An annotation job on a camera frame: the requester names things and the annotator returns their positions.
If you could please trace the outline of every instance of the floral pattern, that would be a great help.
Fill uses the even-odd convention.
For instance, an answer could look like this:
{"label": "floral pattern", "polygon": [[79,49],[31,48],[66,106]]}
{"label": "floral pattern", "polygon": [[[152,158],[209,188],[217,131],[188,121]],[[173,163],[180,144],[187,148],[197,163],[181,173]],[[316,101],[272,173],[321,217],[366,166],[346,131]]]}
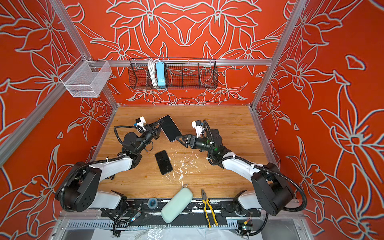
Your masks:
{"label": "floral pattern", "polygon": [[380,29],[383,11],[379,1],[307,1],[266,88],[258,89],[268,143],[281,171],[306,192],[315,239],[384,234],[384,86],[375,65],[382,50],[377,33],[366,30]]}
{"label": "floral pattern", "polygon": [[[266,59],[272,57],[295,1],[275,1],[273,10],[261,7],[267,0],[118,0],[100,3],[97,10],[84,0],[63,3],[95,59]],[[100,17],[103,23],[94,24]],[[108,86],[121,105],[249,104],[261,81],[257,76],[265,70],[260,66],[223,67],[219,69],[220,84],[215,91],[186,92],[132,89],[126,68],[116,67],[113,71],[117,78],[109,80]]]}
{"label": "floral pattern", "polygon": [[[80,54],[49,1],[6,0],[0,9],[0,41],[6,43],[0,53],[7,59],[0,79],[2,144]],[[0,168],[1,239],[51,237],[61,211],[55,192],[74,163],[92,159],[112,111],[103,93],[93,99],[61,96]],[[81,124],[85,135],[76,128]]]}
{"label": "floral pattern", "polygon": [[[0,8],[0,39],[7,43],[0,54],[9,59],[0,80],[2,144],[59,84],[80,54],[47,1],[9,0],[1,2]],[[22,70],[15,68],[16,63]]]}

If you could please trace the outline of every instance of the black smartphone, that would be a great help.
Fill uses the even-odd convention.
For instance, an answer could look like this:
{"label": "black smartphone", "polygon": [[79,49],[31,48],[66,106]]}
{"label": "black smartphone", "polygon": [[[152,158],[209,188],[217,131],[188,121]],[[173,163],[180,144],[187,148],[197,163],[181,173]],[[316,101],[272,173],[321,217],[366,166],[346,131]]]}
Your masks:
{"label": "black smartphone", "polygon": [[167,152],[161,151],[155,154],[157,164],[159,165],[159,169],[162,175],[172,172],[173,167],[170,163]]}
{"label": "black smartphone", "polygon": [[176,124],[169,115],[162,117],[161,119],[163,120],[161,129],[170,142],[175,141],[177,136],[182,135],[181,131],[177,128]]}

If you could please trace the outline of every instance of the tape roll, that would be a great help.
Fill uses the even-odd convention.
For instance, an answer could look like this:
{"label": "tape roll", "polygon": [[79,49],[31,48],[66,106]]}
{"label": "tape roll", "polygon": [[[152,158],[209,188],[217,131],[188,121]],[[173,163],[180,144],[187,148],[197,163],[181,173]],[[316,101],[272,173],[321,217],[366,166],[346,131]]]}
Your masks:
{"label": "tape roll", "polygon": [[157,201],[157,199],[156,198],[151,198],[151,199],[149,199],[148,200],[148,207],[150,208],[150,209],[155,209],[156,207],[157,207],[157,204],[158,204],[159,202]]}

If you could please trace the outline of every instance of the wooden tabletop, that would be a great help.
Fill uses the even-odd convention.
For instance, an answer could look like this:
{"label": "wooden tabletop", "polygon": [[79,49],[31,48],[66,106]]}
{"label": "wooden tabletop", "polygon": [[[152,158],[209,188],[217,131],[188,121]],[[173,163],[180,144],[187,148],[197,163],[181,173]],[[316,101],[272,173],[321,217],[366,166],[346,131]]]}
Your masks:
{"label": "wooden tabletop", "polygon": [[[253,125],[247,106],[124,106],[119,107],[108,134],[103,142],[97,160],[114,157],[121,151],[121,145],[113,132],[113,126],[133,126],[135,119],[144,116],[147,123],[170,115],[183,135],[196,135],[191,122],[206,120],[212,129],[218,129],[223,145],[237,155],[255,163],[267,164],[262,145]],[[120,138],[133,129],[120,128]],[[128,198],[171,198],[188,184],[194,197],[201,197],[201,189],[207,196],[234,197],[241,190],[253,190],[251,182],[240,175],[219,166],[209,164],[207,152],[185,148],[179,142],[169,142],[164,133],[154,140],[150,152],[142,151],[139,165],[116,174],[114,180],[103,180],[99,190],[115,190]],[[161,175],[155,153],[166,150],[173,171]]]}

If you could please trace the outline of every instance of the white cable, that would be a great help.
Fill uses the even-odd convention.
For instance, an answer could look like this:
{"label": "white cable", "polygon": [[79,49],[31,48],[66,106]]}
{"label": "white cable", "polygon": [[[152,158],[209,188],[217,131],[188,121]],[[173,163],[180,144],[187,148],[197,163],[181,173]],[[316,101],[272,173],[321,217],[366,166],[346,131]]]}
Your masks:
{"label": "white cable", "polygon": [[161,62],[161,61],[159,59],[148,60],[148,71],[149,71],[149,75],[151,76],[153,86],[157,86],[157,79],[155,76],[155,68],[156,68],[155,62]]}

